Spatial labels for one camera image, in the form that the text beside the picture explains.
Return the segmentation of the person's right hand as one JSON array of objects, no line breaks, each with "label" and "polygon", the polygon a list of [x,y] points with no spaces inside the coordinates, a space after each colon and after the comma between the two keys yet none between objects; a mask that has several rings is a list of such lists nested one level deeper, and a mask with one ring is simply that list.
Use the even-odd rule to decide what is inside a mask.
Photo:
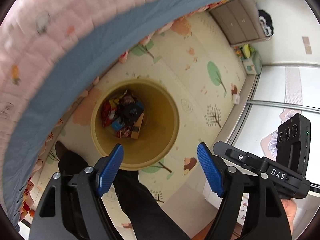
[{"label": "person's right hand", "polygon": [[293,233],[293,221],[297,212],[297,204],[292,199],[281,199],[282,205],[284,207],[287,220],[289,222],[290,231]]}]

